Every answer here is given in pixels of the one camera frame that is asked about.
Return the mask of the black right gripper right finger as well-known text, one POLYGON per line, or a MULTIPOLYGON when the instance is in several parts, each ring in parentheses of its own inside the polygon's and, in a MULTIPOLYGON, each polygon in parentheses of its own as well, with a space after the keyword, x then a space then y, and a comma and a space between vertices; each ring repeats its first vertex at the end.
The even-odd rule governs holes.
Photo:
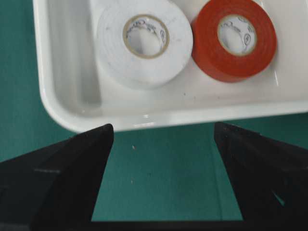
POLYGON ((214 140, 245 221, 308 222, 308 151, 231 124, 214 140))

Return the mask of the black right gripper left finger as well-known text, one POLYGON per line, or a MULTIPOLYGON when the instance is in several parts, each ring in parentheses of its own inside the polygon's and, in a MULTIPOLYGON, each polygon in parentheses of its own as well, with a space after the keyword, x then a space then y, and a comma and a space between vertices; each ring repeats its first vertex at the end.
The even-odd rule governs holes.
POLYGON ((1 230, 90 224, 113 141, 113 126, 106 124, 1 162, 1 230))

